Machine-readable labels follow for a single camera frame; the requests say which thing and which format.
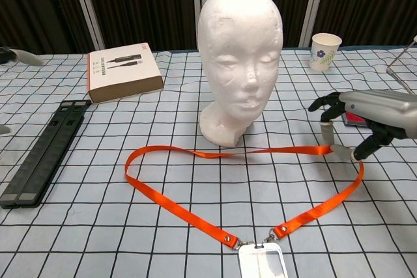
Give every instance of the table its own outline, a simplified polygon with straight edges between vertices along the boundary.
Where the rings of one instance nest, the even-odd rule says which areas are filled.
[[[38,208],[0,209],[2,277],[239,277],[236,251],[189,227],[125,182],[128,155],[145,145],[249,151],[317,145],[321,112],[306,108],[333,90],[403,90],[386,65],[401,49],[339,51],[324,74],[309,51],[286,49],[268,105],[234,149],[201,135],[197,113],[212,94],[198,52],[155,53],[165,88],[92,105]],[[0,66],[0,192],[64,100],[86,99],[86,55],[43,55],[46,65]],[[417,49],[393,66],[417,90]],[[336,141],[356,146],[368,129],[335,120]],[[417,144],[394,140],[368,157],[360,187],[334,211],[280,241],[289,277],[417,275]],[[311,208],[354,180],[357,165],[325,157],[259,154],[204,160],[153,152],[129,173],[242,240]]]

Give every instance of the gray robotic arm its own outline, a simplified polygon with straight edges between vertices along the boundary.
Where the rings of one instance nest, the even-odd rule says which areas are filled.
[[[327,144],[334,145],[332,119],[344,112],[362,117],[372,130],[372,135],[353,150],[349,156],[352,160],[366,159],[394,138],[417,138],[416,95],[392,90],[333,92],[316,99],[308,110],[316,111],[323,105],[330,105],[321,115],[322,135]]]

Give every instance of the product box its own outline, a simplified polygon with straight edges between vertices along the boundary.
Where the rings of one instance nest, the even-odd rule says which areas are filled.
[[[94,103],[163,87],[148,43],[94,51],[87,56],[87,90]]]

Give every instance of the mannequin head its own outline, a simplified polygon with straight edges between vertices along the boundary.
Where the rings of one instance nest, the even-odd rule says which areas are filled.
[[[278,8],[272,0],[207,0],[198,36],[219,114],[249,126],[265,108],[278,76],[283,42]]]

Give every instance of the paper cup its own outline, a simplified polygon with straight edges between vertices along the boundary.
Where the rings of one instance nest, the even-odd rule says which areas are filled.
[[[318,72],[328,70],[340,44],[339,36],[327,33],[314,35],[310,52],[310,68]]]

